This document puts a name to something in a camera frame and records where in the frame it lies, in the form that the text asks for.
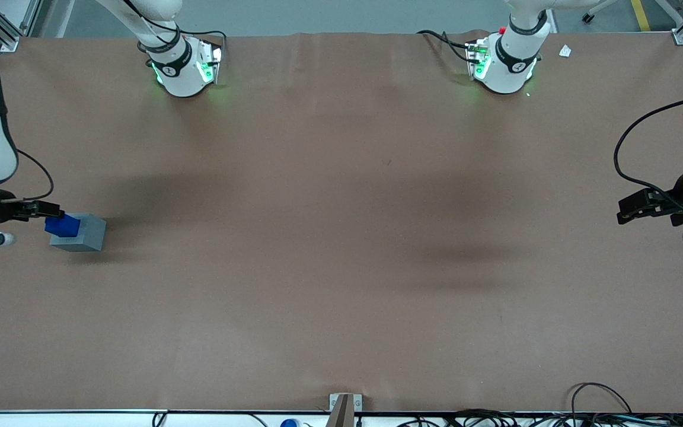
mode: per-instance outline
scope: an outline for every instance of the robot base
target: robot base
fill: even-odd
[[[466,46],[467,57],[479,60],[480,62],[479,64],[469,62],[468,73],[472,79],[480,81],[487,89],[493,92],[512,94],[520,90],[524,83],[526,83],[526,80],[531,78],[531,73],[534,70],[534,65],[537,64],[537,60],[534,59],[526,67],[526,70],[520,73],[510,72],[507,65],[497,59],[495,46],[499,36],[499,33],[493,33],[485,39],[477,40],[474,45]]]
[[[217,84],[222,48],[214,46],[193,36],[185,36],[184,40],[192,47],[192,58],[184,65],[175,77],[168,76],[166,67],[158,69],[152,63],[157,81],[174,97],[192,97],[210,83]]]

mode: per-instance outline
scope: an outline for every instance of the black cable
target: black cable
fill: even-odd
[[[451,44],[451,45],[453,45],[453,46],[455,46],[455,47],[461,47],[461,48],[464,48],[464,47],[465,47],[465,45],[461,45],[460,43],[453,42],[453,41],[450,40],[450,39],[443,38],[441,34],[439,34],[439,33],[437,33],[437,32],[434,32],[434,31],[431,31],[431,30],[420,30],[420,31],[418,31],[416,34],[428,34],[429,36],[434,36],[434,37],[436,37],[437,39],[441,40],[442,43],[449,43],[449,44]]]
[[[437,33],[434,33],[434,32],[431,31],[431,30],[421,30],[421,31],[418,31],[417,33],[418,33],[418,34],[427,34],[427,35],[430,35],[430,36],[434,36],[434,37],[436,37],[437,39],[439,39],[439,41],[441,41],[442,43],[446,43],[447,46],[449,46],[449,48],[452,49],[452,52],[453,52],[456,56],[458,56],[458,58],[460,58],[460,59],[462,59],[462,60],[465,60],[466,62],[469,62],[469,63],[471,63],[471,64],[480,64],[480,61],[477,60],[477,59],[469,59],[469,58],[467,58],[467,57],[461,55],[460,52],[458,52],[458,49],[455,49],[455,47],[459,47],[459,48],[465,49],[465,45],[464,45],[464,44],[457,43],[457,42],[453,42],[452,40],[450,40],[449,37],[447,36],[447,32],[446,32],[446,31],[442,32],[442,35],[441,35],[441,36],[438,35]]]
[[[260,417],[254,415],[253,413],[250,413],[250,414],[248,414],[248,415],[251,416],[251,417],[254,418],[254,419],[257,419],[257,421],[259,421],[260,424],[263,425],[263,427],[268,427],[268,424],[266,424],[262,419],[260,419]]]
[[[38,162],[33,156],[30,154],[26,153],[25,151],[22,151],[22,149],[17,149],[17,153],[20,153],[30,159],[31,162],[36,163],[36,165],[41,168],[41,171],[44,172],[44,175],[46,175],[46,178],[49,179],[49,191],[36,197],[23,197],[23,198],[16,198],[12,200],[2,200],[2,203],[7,203],[7,202],[33,202],[34,200],[41,200],[43,198],[49,197],[49,195],[52,194],[52,192],[55,191],[55,181],[52,179],[52,175],[49,173],[48,170],[44,167],[41,162]]]
[[[661,187],[656,186],[655,184],[652,184],[647,181],[643,181],[641,179],[636,179],[631,176],[626,175],[626,173],[621,170],[621,164],[618,161],[618,153],[621,151],[621,146],[623,145],[624,141],[626,140],[626,137],[628,134],[637,127],[640,123],[642,123],[644,120],[650,118],[651,116],[655,116],[655,114],[662,113],[663,111],[666,111],[667,109],[671,109],[677,106],[683,106],[683,100],[677,101],[675,103],[670,103],[667,106],[662,106],[661,108],[658,109],[653,109],[653,111],[650,111],[650,113],[645,114],[644,116],[640,117],[634,123],[629,125],[628,129],[621,135],[621,138],[618,139],[618,143],[615,144],[615,151],[613,151],[613,165],[615,166],[615,172],[618,173],[621,178],[625,179],[626,181],[629,182],[634,182],[634,184],[639,184],[640,186],[645,186],[649,187],[650,189],[655,190],[658,194],[660,194],[662,197],[666,198],[671,203],[674,203],[674,205],[678,206],[682,211],[683,211],[683,205],[681,203],[678,203],[677,200],[675,200],[673,197],[671,197],[668,193],[663,191]]]
[[[408,422],[403,422],[402,424],[398,425],[397,427],[409,427],[410,424],[413,424],[414,422],[417,422],[418,425],[431,425],[431,427],[441,427],[441,425],[436,424],[434,421],[429,421],[428,419],[422,419],[420,417],[415,418],[415,421],[408,421]]]
[[[626,411],[628,411],[628,413],[633,413],[631,411],[631,406],[629,406],[626,399],[624,399],[622,395],[620,395],[617,391],[613,390],[611,387],[608,387],[605,384],[600,384],[599,382],[585,382],[578,386],[578,388],[574,391],[574,394],[571,395],[571,418],[573,419],[574,427],[576,427],[576,396],[579,394],[580,391],[589,386],[599,387],[615,394],[618,397],[618,399],[620,399],[621,402],[623,402],[623,405],[626,407]]]
[[[152,427],[160,427],[165,422],[165,418],[168,418],[168,413],[155,413],[152,417]]]
[[[219,31],[219,30],[212,30],[212,31],[184,31],[184,30],[181,29],[181,27],[178,26],[178,24],[175,25],[175,28],[168,28],[168,27],[166,27],[166,26],[164,26],[164,25],[157,24],[157,22],[154,22],[154,21],[152,21],[151,19],[149,19],[148,17],[144,16],[144,14],[141,13],[141,11],[136,7],[136,5],[133,4],[133,2],[131,2],[131,0],[123,0],[123,2],[124,2],[132,11],[134,11],[138,16],[140,16],[141,19],[144,19],[144,21],[146,21],[147,23],[152,24],[152,25],[154,25],[155,27],[162,28],[163,30],[172,31],[173,33],[175,33],[176,31],[180,31],[180,32],[182,32],[182,33],[184,33],[184,34],[188,34],[188,35],[190,35],[190,36],[198,36],[198,35],[202,35],[202,34],[220,34],[221,36],[223,36],[223,44],[224,44],[224,45],[225,45],[225,40],[228,38],[228,36],[226,36],[225,33],[223,33],[222,31]],[[156,36],[161,42],[166,43],[166,44],[170,44],[170,42],[163,40],[162,38],[160,38],[160,36],[157,36],[156,34],[155,34],[155,36]]]

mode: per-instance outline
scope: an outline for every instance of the gray box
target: gray box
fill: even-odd
[[[75,237],[59,237],[52,235],[49,245],[68,252],[99,252],[104,244],[107,222],[91,213],[67,213],[81,224]]]

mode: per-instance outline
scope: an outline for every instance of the brown table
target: brown table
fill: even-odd
[[[1,57],[49,200],[108,233],[70,254],[0,227],[0,408],[562,410],[602,381],[683,411],[681,229],[618,226],[639,187],[612,167],[683,98],[670,35],[550,36],[514,95],[423,36],[301,34],[229,40],[222,85],[174,99],[134,45]],[[672,186],[683,108],[623,166]],[[23,160],[5,187],[44,186]]]

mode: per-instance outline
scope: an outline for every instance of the metal bracket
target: metal bracket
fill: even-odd
[[[671,30],[671,36],[673,37],[676,46],[683,46],[683,39],[679,38],[678,32],[675,28]]]
[[[329,394],[328,395],[328,410],[333,411],[334,410],[334,405],[336,405],[336,400],[339,399],[339,396],[342,394],[349,394],[349,393],[334,393],[334,394]],[[355,404],[355,412],[360,412],[363,410],[363,395],[362,394],[352,394],[352,403]]]
[[[22,36],[20,30],[0,12],[0,44],[2,44],[0,52],[16,51],[20,36]]]

